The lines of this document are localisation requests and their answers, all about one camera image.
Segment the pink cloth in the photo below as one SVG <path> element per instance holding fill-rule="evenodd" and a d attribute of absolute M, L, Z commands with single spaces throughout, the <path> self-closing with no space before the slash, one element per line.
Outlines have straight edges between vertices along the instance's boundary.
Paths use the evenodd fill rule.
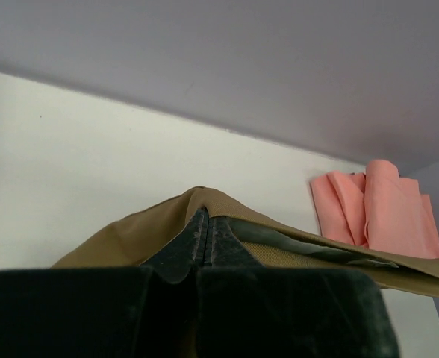
<path fill-rule="evenodd" d="M 321 233 L 351 245 L 413 257 L 439 258 L 428 195 L 397 167 L 373 160 L 366 174 L 334 171 L 311 181 Z"/>

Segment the khaki fabric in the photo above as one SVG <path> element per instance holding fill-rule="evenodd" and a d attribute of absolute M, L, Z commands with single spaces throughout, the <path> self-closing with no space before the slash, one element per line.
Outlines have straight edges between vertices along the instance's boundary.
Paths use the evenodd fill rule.
<path fill-rule="evenodd" d="M 210 217 L 228 216 L 270 227 L 294 239 L 354 251 L 396 263 L 399 268 L 374 268 L 329 263 L 267 245 L 244 242 L 264 265 L 292 268 L 354 268 L 384 288 L 439 297 L 439 259 L 420 259 L 335 242 L 281 224 L 241 204 L 219 190 L 195 187 L 149 209 L 113 222 L 54 264 L 54 268 L 137 265 L 175 238 L 197 209 Z"/>

